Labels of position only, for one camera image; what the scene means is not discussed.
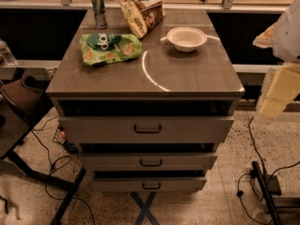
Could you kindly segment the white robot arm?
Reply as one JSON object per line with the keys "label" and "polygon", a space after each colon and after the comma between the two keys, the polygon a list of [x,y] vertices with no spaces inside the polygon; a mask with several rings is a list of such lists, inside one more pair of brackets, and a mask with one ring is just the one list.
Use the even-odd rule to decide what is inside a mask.
{"label": "white robot arm", "polygon": [[293,0],[274,24],[255,37],[253,45],[271,48],[283,61],[262,92],[258,108],[261,118],[276,119],[300,95],[300,0]]}

